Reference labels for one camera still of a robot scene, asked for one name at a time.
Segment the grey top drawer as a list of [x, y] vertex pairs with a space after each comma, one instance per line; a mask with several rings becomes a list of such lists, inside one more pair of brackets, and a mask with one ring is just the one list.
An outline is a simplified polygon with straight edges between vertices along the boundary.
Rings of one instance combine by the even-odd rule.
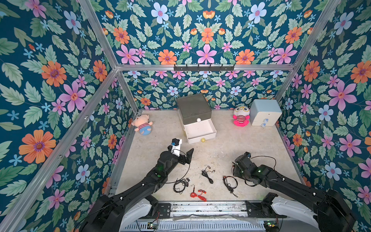
[[181, 121], [184, 125], [197, 122], [197, 119], [211, 119], [212, 110], [202, 93], [184, 96], [176, 100]]

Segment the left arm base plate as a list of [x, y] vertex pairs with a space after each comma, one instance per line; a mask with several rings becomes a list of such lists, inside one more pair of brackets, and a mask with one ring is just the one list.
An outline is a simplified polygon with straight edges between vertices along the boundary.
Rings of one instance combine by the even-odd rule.
[[151, 218], [167, 219], [170, 218], [172, 205], [170, 203], [156, 203], [152, 206]]

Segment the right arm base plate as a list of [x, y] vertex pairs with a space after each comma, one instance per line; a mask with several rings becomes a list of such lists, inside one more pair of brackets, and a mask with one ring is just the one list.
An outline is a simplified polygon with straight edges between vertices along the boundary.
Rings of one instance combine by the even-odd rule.
[[261, 202], [245, 201], [245, 206], [250, 218], [287, 218], [275, 213], [270, 206], [262, 205]]

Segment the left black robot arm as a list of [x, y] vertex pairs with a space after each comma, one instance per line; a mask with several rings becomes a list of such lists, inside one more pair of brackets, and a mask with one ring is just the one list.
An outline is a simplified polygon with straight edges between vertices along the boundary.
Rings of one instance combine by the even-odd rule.
[[128, 190], [108, 197], [100, 197], [85, 218], [80, 232], [120, 232], [135, 220], [156, 208], [158, 200], [152, 194], [167, 184], [168, 176], [178, 164], [190, 164], [194, 149], [184, 155], [170, 150], [160, 154], [157, 164], [136, 185]]

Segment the white drawer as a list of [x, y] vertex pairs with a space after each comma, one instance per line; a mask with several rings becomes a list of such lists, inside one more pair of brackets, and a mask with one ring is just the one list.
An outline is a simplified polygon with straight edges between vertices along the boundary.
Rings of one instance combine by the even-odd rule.
[[195, 123], [184, 125], [184, 131], [189, 144], [214, 139], [217, 133], [217, 130], [215, 129], [211, 119], [201, 120]]

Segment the black earphones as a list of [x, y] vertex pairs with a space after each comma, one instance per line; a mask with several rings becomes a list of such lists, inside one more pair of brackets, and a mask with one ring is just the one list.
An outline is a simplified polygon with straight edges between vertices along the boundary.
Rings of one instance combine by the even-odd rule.
[[213, 184], [214, 181], [210, 177], [210, 174], [213, 174], [215, 170], [212, 170], [210, 166], [207, 166], [205, 169], [202, 170], [202, 176], [207, 178], [210, 184]]
[[182, 194], [187, 187], [189, 187], [189, 178], [183, 178], [180, 180], [177, 180], [173, 185], [173, 191], [178, 194]]
[[235, 196], [236, 198], [239, 198], [235, 193], [234, 190], [238, 187], [238, 181], [233, 176], [223, 176], [223, 184], [227, 188], [228, 192]]

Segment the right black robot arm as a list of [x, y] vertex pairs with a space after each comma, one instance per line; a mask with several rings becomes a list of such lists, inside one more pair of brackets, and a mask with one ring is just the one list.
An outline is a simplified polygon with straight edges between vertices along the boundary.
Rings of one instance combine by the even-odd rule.
[[234, 177], [250, 182], [251, 187], [273, 189], [260, 203], [264, 215], [288, 216], [305, 222], [321, 232], [351, 232], [356, 222], [343, 196], [333, 190], [317, 190], [278, 173], [266, 165], [256, 166], [249, 152], [232, 165]]

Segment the red earphones front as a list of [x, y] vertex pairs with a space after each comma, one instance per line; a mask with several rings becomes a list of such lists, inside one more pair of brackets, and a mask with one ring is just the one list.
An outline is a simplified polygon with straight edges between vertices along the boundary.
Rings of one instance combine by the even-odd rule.
[[194, 185], [193, 191], [191, 192], [190, 197], [194, 199], [198, 198], [199, 200], [203, 202], [207, 202], [207, 199], [205, 198], [206, 193], [207, 192], [202, 189], [199, 189], [198, 191], [196, 191], [196, 186]]

